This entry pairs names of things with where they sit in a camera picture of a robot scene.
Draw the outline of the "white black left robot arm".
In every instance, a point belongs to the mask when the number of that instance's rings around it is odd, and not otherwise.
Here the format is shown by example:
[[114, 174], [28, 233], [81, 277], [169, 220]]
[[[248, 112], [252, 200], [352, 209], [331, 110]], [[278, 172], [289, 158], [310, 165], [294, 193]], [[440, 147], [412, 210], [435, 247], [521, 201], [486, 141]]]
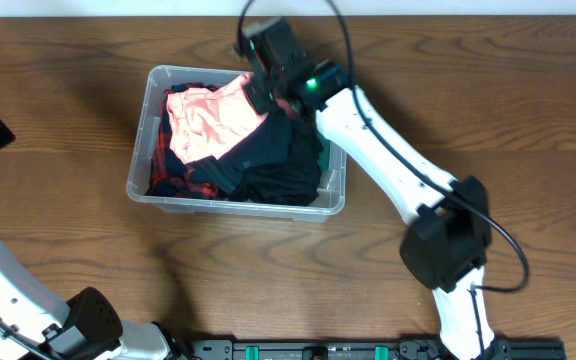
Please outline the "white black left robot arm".
[[191, 349], [157, 322], [119, 318], [87, 287], [65, 300], [0, 240], [0, 359], [189, 359]]

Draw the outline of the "navy garment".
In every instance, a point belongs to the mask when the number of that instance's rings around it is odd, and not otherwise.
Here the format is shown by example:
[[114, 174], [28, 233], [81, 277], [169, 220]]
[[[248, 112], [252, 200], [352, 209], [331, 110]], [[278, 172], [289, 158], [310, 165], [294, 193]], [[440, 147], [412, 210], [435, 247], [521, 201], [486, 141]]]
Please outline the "navy garment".
[[293, 125], [294, 121], [286, 115], [269, 115], [250, 135], [219, 159], [208, 156], [187, 164], [190, 179], [197, 183], [211, 183], [225, 193], [231, 193], [249, 171], [288, 160]]

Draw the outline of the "pink garment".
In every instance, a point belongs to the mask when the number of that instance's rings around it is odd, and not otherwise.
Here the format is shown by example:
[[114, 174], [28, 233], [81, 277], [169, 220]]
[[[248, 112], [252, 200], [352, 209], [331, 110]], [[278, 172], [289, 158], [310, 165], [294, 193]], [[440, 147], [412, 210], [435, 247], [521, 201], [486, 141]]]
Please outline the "pink garment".
[[172, 129], [170, 149], [183, 163], [208, 156], [219, 159], [269, 115], [286, 115], [281, 111], [262, 115], [255, 112], [243, 90], [251, 76], [241, 74], [215, 90], [190, 86], [167, 95], [166, 110]]

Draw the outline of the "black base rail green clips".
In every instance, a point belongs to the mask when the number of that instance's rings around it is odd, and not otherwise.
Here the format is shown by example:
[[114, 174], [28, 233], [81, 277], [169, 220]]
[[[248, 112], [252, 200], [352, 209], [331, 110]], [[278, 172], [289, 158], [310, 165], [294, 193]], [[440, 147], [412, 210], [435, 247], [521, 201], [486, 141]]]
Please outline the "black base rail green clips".
[[[398, 342], [239, 342], [205, 340], [193, 343], [190, 360], [444, 360], [454, 355], [436, 339]], [[560, 341], [495, 340], [477, 359], [566, 360]]]

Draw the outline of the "clear plastic storage bin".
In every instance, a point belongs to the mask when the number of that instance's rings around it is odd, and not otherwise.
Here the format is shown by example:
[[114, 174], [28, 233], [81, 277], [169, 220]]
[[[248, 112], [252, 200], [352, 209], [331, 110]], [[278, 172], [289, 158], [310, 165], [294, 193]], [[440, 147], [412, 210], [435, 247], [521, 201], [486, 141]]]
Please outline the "clear plastic storage bin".
[[347, 154], [338, 145], [329, 147], [329, 166], [323, 172], [318, 197], [307, 207], [269, 205], [173, 197], [148, 196], [151, 159], [164, 108], [165, 91], [174, 85], [201, 82], [223, 86], [240, 73], [236, 70], [158, 65], [148, 75], [130, 170], [127, 195], [135, 202], [153, 205], [166, 213], [217, 213], [287, 218], [322, 223], [338, 214], [346, 200]]

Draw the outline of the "red navy plaid shirt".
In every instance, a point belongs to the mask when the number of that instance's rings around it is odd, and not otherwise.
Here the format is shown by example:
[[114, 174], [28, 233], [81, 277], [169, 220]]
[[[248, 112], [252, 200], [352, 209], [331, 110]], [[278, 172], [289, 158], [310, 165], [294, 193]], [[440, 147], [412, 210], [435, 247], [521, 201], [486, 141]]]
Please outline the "red navy plaid shirt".
[[147, 196], [223, 200], [225, 192], [201, 171], [186, 166], [170, 149], [172, 129], [166, 103], [162, 105], [161, 121], [151, 159]]

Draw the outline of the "black garment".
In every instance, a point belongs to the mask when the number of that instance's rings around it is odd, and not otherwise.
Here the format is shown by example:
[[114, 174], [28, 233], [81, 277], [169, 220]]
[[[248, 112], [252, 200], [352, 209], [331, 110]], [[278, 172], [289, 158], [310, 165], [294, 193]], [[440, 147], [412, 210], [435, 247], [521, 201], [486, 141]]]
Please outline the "black garment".
[[243, 178], [228, 199], [271, 205], [308, 206], [318, 197], [324, 150], [314, 128], [283, 116], [267, 119], [264, 134], [255, 142], [259, 165], [243, 171]]

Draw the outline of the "dark green garment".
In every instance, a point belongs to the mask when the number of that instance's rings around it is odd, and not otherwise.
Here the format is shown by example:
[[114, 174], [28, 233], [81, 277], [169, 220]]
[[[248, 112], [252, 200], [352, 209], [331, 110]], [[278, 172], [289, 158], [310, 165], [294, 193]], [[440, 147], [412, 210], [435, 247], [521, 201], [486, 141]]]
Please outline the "dark green garment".
[[319, 152], [319, 158], [318, 158], [318, 166], [322, 172], [325, 172], [329, 169], [331, 142], [328, 139], [326, 139], [321, 133], [317, 134], [317, 138], [321, 144], [321, 151]]

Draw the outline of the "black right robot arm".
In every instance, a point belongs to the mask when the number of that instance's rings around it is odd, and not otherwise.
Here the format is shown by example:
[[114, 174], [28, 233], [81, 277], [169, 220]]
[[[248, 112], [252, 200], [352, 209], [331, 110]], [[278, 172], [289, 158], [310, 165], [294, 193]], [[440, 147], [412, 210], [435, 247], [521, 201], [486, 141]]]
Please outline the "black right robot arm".
[[253, 78], [244, 88], [257, 113], [289, 107], [312, 116], [387, 195], [407, 226], [400, 256], [433, 293], [440, 339], [457, 359], [488, 359], [494, 333], [483, 299], [491, 243], [487, 194], [474, 177], [458, 181], [392, 129], [355, 84], [350, 68], [316, 63], [284, 18], [237, 30], [237, 53]]

